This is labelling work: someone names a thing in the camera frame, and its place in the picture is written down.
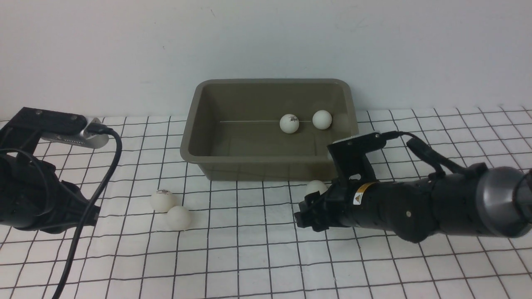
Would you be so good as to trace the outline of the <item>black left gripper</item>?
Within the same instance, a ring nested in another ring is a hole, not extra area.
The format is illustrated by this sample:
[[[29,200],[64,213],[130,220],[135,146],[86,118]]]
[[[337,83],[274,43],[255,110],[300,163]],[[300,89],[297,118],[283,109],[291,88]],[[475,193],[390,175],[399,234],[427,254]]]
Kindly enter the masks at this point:
[[[88,207],[88,199],[77,185],[60,181],[54,165],[42,160],[37,165],[44,178],[34,163],[30,163],[22,175],[22,202],[32,219],[21,230],[62,233],[76,227]]]

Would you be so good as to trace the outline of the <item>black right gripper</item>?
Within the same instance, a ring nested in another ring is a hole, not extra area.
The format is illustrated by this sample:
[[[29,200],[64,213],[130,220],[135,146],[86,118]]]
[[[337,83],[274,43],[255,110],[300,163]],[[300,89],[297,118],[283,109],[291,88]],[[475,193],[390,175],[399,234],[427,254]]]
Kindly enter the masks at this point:
[[[314,232],[332,227],[386,229],[379,201],[372,193],[379,183],[351,181],[347,187],[342,187],[335,182],[324,194],[309,193],[298,203],[295,223],[299,228],[311,228]]]

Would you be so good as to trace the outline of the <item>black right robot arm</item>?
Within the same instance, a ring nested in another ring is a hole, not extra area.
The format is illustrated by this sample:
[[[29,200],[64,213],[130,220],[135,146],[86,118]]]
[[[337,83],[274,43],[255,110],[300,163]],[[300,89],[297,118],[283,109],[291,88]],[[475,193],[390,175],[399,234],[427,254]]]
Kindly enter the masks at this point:
[[[420,243],[436,233],[517,238],[531,231],[531,172],[471,166],[468,174],[417,181],[350,180],[308,194],[294,213],[300,228],[387,230]]]

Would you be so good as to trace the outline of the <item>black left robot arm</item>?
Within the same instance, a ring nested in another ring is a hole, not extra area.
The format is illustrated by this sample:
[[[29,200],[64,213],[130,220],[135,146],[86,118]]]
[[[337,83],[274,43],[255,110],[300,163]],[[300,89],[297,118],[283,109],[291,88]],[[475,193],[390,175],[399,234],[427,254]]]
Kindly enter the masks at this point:
[[[89,201],[80,188],[59,180],[56,167],[27,152],[1,151],[1,224],[57,234],[80,223]]]

